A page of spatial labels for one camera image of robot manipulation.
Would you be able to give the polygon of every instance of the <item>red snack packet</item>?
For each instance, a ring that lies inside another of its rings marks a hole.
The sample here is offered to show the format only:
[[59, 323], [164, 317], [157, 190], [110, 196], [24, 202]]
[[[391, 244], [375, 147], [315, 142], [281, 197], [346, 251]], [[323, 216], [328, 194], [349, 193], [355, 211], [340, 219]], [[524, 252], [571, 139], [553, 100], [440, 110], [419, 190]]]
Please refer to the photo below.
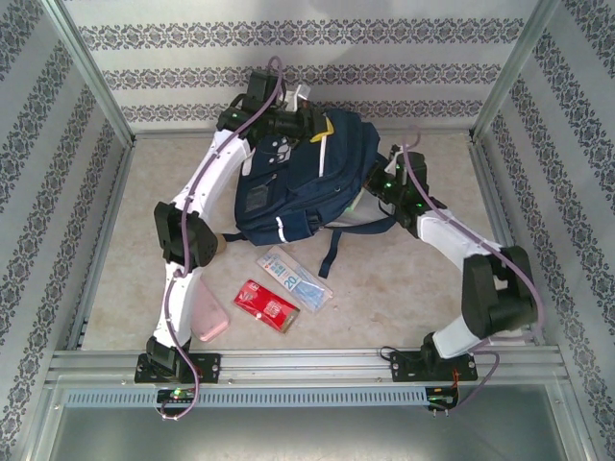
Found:
[[253, 280], [244, 283], [234, 303], [269, 327], [286, 333], [300, 310]]

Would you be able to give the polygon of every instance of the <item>white label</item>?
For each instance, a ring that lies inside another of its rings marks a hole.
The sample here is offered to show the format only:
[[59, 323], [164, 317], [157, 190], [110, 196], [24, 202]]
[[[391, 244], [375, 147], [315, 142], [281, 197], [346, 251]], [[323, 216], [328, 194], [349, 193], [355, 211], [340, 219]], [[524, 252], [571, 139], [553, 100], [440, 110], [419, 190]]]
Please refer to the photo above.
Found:
[[295, 271], [280, 260], [278, 255], [267, 254], [258, 261], [258, 264], [288, 291], [294, 290], [302, 280]]

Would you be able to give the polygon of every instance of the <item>white robotic arm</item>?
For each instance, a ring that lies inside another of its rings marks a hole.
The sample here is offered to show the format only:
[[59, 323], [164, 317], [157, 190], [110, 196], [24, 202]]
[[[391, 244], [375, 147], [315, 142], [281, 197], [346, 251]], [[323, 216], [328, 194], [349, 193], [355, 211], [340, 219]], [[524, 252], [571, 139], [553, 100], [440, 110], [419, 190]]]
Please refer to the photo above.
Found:
[[[298, 88], [296, 96], [286, 94], [286, 100], [291, 100], [292, 104], [286, 103], [284, 108], [272, 107], [249, 131], [234, 137], [220, 150], [218, 146], [234, 131], [245, 123], [251, 123], [246, 120], [254, 119], [255, 108], [262, 105], [261, 100], [267, 97], [267, 92], [272, 94], [270, 79], [269, 74], [253, 73], [248, 92], [242, 95], [242, 108], [231, 105], [222, 113], [218, 131], [197, 172], [170, 204], [159, 203], [156, 207], [159, 241], [166, 260], [166, 284], [160, 319], [147, 344], [147, 359], [168, 376], [179, 377], [185, 371], [185, 361], [180, 355], [185, 355], [189, 345], [193, 305], [199, 302], [199, 287], [202, 286], [200, 278], [217, 248], [217, 238], [207, 221], [233, 172], [242, 164], [244, 169], [250, 168], [252, 150], [265, 135], [277, 133], [316, 142], [323, 134], [330, 133], [331, 122], [305, 103], [307, 92]], [[410, 153], [410, 158], [412, 171], [419, 178], [414, 181], [419, 181], [427, 193], [424, 157]], [[459, 231], [462, 225], [445, 206], [436, 201], [436, 209], [430, 209], [407, 180], [405, 168], [398, 156], [393, 157], [386, 167], [376, 164], [364, 187], [384, 203], [393, 205], [393, 216], [402, 227], [439, 250], [463, 273], [462, 314], [448, 326], [426, 337], [421, 349], [426, 363], [465, 354], [496, 332], [513, 330], [533, 322], [536, 306], [526, 286], [490, 252]], [[530, 277], [528, 257], [523, 249], [502, 248], [467, 227], [463, 228], [501, 252]], [[187, 256], [184, 234], [187, 235]], [[190, 262], [188, 274], [178, 277], [185, 270], [186, 257]], [[496, 289], [494, 278], [505, 280], [506, 288]], [[175, 338], [169, 331], [169, 325]], [[184, 351], [178, 353], [178, 346]]]
[[[172, 201], [174, 207], [179, 212], [184, 209], [185, 202], [188, 200], [188, 193], [194, 181], [197, 180], [198, 172], [203, 168], [207, 168], [196, 187], [193, 200], [190, 201], [187, 211], [188, 213], [198, 213], [198, 217], [205, 223], [209, 221], [211, 210], [217, 202], [220, 193], [229, 182], [233, 172], [252, 154], [248, 141], [239, 137], [233, 139], [222, 152], [218, 153], [217, 146], [221, 145], [232, 134], [228, 130], [222, 130], [214, 134], [213, 141], [203, 161], [201, 161], [188, 184], [182, 189], [182, 192]], [[168, 292], [169, 283], [175, 277], [174, 275], [177, 271], [182, 270], [183, 267], [182, 264], [174, 261], [166, 263], [164, 293]], [[176, 331], [180, 344], [185, 344], [190, 339], [190, 319], [193, 305], [199, 302], [199, 283], [203, 269], [203, 267], [195, 267], [185, 278], [177, 279], [173, 290], [169, 293], [168, 303], [171, 325]], [[164, 300], [162, 300], [160, 319], [154, 331], [154, 337], [156, 341], [167, 348], [175, 346], [169, 334], [164, 315]]]

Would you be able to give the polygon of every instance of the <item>zipper pull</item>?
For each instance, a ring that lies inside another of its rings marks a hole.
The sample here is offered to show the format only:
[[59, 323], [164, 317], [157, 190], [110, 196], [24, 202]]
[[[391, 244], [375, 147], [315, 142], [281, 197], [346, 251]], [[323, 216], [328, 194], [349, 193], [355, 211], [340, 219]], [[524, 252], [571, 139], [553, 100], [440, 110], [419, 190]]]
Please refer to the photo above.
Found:
[[263, 185], [269, 185], [269, 183], [270, 183], [271, 181], [273, 181], [274, 179], [276, 179], [277, 177], [278, 177], [278, 175], [274, 173], [274, 175], [273, 175], [271, 178], [269, 178], [269, 181], [267, 181], [267, 182], [266, 182], [265, 184], [263, 184]]

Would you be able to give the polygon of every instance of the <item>transparent plastic packet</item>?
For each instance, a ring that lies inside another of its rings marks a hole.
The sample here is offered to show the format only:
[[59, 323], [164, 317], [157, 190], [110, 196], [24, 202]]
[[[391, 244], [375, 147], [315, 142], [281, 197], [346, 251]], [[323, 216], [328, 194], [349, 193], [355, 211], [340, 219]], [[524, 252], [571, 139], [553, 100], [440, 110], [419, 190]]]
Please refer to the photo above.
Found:
[[318, 312], [333, 297], [327, 285], [278, 246], [260, 257], [257, 264], [312, 312]]

